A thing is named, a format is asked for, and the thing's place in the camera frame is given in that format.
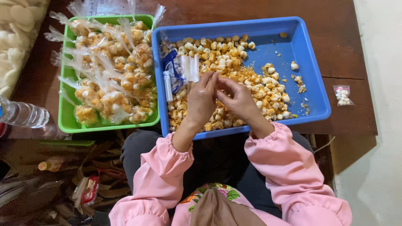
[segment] dark pants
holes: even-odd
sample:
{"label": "dark pants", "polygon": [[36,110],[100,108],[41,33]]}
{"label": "dark pants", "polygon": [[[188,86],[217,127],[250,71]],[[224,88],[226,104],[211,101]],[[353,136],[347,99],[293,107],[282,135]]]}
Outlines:
{"label": "dark pants", "polygon": [[[293,140],[313,152],[309,142],[298,132]],[[154,131],[138,130],[127,137],[121,149],[121,161],[133,191],[133,177],[141,166],[140,154],[147,153],[162,137]],[[282,218],[282,211],[272,202],[271,192],[265,187],[265,177],[248,161],[244,153],[246,134],[194,141],[193,165],[183,176],[183,196],[186,198],[205,183],[219,182],[239,190],[254,208]]]}

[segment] pink jacket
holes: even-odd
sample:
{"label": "pink jacket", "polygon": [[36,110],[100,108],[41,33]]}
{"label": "pink jacket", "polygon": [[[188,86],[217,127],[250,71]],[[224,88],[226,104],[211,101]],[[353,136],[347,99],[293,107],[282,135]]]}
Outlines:
{"label": "pink jacket", "polygon": [[[288,127],[272,123],[275,131],[264,139],[246,140],[244,150],[250,162],[266,177],[273,202],[282,209],[282,219],[254,209],[237,190],[225,186],[232,201],[250,208],[266,225],[340,226],[350,225],[352,213],[347,201],[334,197],[323,184],[313,155],[292,140]],[[159,138],[156,146],[141,154],[141,167],[134,175],[133,195],[119,200],[109,214],[114,225],[169,225],[167,209],[176,207],[172,226],[190,225],[191,211],[202,189],[181,202],[183,174],[194,161],[193,147],[185,153],[172,145],[172,134]]]}

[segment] plastic water bottle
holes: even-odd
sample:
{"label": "plastic water bottle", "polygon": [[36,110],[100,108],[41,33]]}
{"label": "plastic water bottle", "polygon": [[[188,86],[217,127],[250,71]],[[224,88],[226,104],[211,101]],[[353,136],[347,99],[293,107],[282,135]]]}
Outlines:
{"label": "plastic water bottle", "polygon": [[43,127],[49,121],[49,112],[33,104],[13,102],[0,96],[0,122],[29,128]]}

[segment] brown hijab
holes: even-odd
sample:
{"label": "brown hijab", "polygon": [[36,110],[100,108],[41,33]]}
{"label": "brown hijab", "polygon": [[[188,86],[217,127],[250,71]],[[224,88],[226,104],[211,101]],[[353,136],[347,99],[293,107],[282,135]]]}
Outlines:
{"label": "brown hijab", "polygon": [[190,226],[266,226],[248,207],[225,198],[218,189],[207,189],[195,205]]}

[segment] blue plastic packet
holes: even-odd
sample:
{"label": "blue plastic packet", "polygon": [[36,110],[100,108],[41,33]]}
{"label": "blue plastic packet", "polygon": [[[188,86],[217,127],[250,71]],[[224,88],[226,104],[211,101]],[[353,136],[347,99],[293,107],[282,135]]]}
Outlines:
{"label": "blue plastic packet", "polygon": [[184,85],[185,78],[181,76],[180,56],[175,49],[172,49],[162,58],[163,71],[170,75],[172,93],[177,93]]}

